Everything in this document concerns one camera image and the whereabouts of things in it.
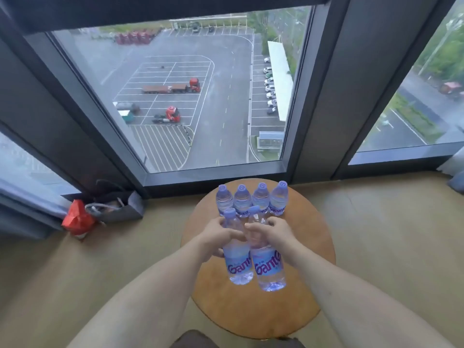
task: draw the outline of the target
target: glass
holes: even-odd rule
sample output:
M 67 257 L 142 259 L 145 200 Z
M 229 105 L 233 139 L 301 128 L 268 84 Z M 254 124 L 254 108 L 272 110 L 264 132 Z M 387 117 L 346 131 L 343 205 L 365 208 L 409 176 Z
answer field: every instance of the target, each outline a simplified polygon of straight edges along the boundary
M 463 5 L 456 0 L 358 151 L 464 141 Z
M 79 193 L 79 190 L 0 133 L 0 156 L 3 162 L 33 178 L 60 195 Z
M 54 34 L 147 171 L 169 172 L 280 158 L 310 10 Z

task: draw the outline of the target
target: beige floor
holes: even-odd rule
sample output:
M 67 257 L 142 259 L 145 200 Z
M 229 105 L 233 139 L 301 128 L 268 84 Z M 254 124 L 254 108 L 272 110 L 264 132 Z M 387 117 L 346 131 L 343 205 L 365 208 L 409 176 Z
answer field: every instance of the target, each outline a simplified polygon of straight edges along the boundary
M 464 346 L 464 197 L 438 173 L 295 186 L 325 216 L 337 264 L 398 299 Z M 136 224 L 99 229 L 84 243 L 0 241 L 0 347 L 65 347 L 96 311 L 149 265 L 175 251 L 201 196 L 150 202 Z M 221 348 L 254 347 L 190 301 L 179 333 L 196 328 Z M 295 333 L 341 347 L 321 313 Z

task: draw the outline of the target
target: red bag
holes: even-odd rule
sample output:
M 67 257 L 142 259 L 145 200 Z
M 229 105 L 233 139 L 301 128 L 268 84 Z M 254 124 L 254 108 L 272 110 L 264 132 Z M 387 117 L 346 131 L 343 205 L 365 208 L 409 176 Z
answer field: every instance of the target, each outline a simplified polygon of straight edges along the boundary
M 83 201 L 74 200 L 61 226 L 76 238 L 83 239 L 95 222 L 95 218 L 85 211 Z

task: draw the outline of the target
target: table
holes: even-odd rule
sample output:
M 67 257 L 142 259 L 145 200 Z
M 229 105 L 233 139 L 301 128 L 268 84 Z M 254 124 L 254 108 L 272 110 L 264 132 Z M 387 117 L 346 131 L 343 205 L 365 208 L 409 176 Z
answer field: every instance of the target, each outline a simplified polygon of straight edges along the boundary
M 256 178 L 226 185 L 234 193 L 239 184 L 245 184 L 253 193 L 259 182 L 266 182 L 270 191 L 277 185 L 275 181 Z M 216 192 L 217 188 L 195 207 L 185 225 L 181 246 L 218 216 Z M 322 215 L 292 188 L 289 188 L 289 202 L 281 217 L 301 243 L 335 263 L 334 245 Z M 231 333 L 255 339 L 287 336 L 304 327 L 320 309 L 297 270 L 286 264 L 285 259 L 284 271 L 287 286 L 276 292 L 264 292 L 258 286 L 256 274 L 250 283 L 235 285 L 229 280 L 224 260 L 211 257 L 201 266 L 192 298 L 209 319 Z

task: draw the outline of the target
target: water bottle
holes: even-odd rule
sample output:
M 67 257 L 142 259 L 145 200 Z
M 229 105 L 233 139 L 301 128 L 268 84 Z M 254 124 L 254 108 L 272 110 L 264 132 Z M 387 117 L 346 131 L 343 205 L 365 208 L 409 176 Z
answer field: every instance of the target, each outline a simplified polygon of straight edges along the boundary
M 248 217 L 248 208 L 252 206 L 252 196 L 244 184 L 240 184 L 233 196 L 233 205 L 239 217 Z
M 264 182 L 258 184 L 258 188 L 252 195 L 253 205 L 258 205 L 261 213 L 264 215 L 269 210 L 269 191 L 267 185 Z
M 235 214 L 235 209 L 230 207 L 224 210 L 224 228 L 232 228 L 242 231 L 243 227 Z M 222 247 L 224 251 L 225 265 L 229 274 L 229 279 L 233 284 L 247 284 L 253 278 L 252 256 L 250 246 L 247 242 L 232 239 Z
M 217 210 L 219 211 L 219 216 L 224 215 L 224 210 L 229 207 L 233 207 L 233 197 L 232 193 L 229 192 L 227 187 L 224 184 L 219 186 L 219 189 L 216 193 L 216 204 Z
M 248 212 L 250 214 L 248 223 L 267 223 L 258 205 L 250 207 Z M 258 275 L 259 287 L 266 292 L 281 290 L 286 285 L 282 256 L 258 232 L 246 232 L 246 236 L 250 244 L 255 271 Z
M 272 192 L 269 198 L 269 211 L 272 215 L 282 215 L 289 201 L 289 190 L 287 182 L 280 181 Z

